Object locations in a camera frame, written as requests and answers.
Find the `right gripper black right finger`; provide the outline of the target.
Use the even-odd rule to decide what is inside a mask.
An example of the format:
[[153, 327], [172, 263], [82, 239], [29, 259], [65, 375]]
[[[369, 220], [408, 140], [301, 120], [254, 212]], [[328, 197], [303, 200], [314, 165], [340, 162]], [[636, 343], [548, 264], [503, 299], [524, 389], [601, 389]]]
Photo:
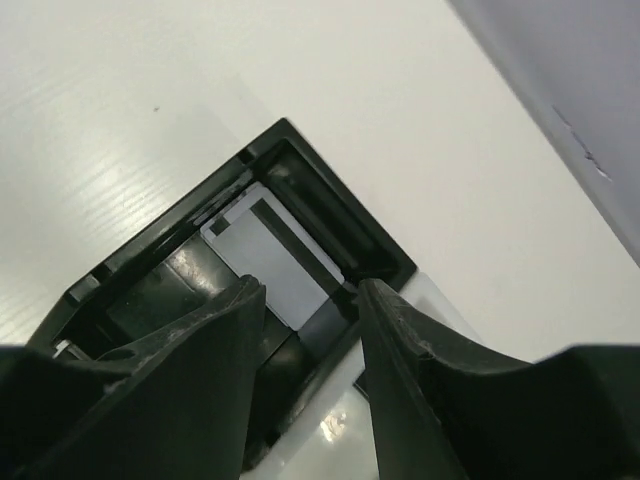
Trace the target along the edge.
[[536, 363], [359, 287], [365, 376], [383, 479], [635, 479], [639, 350], [578, 345]]

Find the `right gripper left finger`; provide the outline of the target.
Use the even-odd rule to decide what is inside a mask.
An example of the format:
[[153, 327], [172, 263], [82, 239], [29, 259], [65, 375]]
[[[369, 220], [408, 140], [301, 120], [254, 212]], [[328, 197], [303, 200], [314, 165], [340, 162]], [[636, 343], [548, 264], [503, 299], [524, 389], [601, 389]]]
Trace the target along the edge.
[[266, 289], [213, 300], [96, 360], [1, 350], [5, 479], [236, 479]]

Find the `white silver card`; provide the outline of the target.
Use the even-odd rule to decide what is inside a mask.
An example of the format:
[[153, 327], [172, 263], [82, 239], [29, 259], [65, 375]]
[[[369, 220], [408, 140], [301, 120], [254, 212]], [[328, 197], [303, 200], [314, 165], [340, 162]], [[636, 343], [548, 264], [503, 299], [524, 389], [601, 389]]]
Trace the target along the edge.
[[219, 236], [204, 240], [234, 273], [250, 274], [266, 286], [267, 305], [294, 331], [329, 299], [252, 209]]

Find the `black white card tray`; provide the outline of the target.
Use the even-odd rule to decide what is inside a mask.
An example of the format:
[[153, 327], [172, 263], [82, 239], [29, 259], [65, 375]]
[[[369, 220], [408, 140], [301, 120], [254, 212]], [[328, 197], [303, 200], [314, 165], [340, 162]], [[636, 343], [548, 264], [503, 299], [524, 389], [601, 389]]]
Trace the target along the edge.
[[344, 391], [364, 399], [357, 288], [451, 302], [280, 119], [72, 285], [28, 340], [61, 377], [29, 479], [235, 479]]

